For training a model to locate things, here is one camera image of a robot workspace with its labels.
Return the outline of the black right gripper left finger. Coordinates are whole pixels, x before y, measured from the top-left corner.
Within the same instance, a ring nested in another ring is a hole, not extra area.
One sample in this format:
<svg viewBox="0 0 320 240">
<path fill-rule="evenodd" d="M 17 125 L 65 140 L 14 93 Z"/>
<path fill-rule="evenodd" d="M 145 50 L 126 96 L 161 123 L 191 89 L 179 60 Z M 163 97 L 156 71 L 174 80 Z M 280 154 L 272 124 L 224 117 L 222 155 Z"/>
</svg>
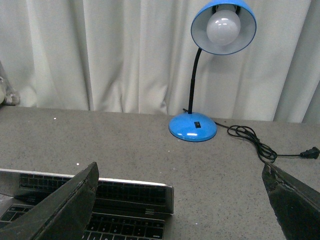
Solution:
<svg viewBox="0 0 320 240">
<path fill-rule="evenodd" d="M 96 162 L 80 171 L 0 230 L 2 240 L 80 240 L 89 223 L 98 187 Z"/>
</svg>

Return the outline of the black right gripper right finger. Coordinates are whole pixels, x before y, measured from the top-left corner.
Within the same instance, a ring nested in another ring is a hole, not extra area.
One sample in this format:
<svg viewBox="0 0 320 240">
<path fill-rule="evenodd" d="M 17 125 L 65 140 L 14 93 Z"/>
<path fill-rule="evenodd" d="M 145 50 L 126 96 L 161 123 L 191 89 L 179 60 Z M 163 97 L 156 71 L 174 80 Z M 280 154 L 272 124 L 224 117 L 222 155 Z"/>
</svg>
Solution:
<svg viewBox="0 0 320 240">
<path fill-rule="evenodd" d="M 270 162 L 261 174 L 270 205 L 287 240 L 320 238 L 320 193 Z"/>
</svg>

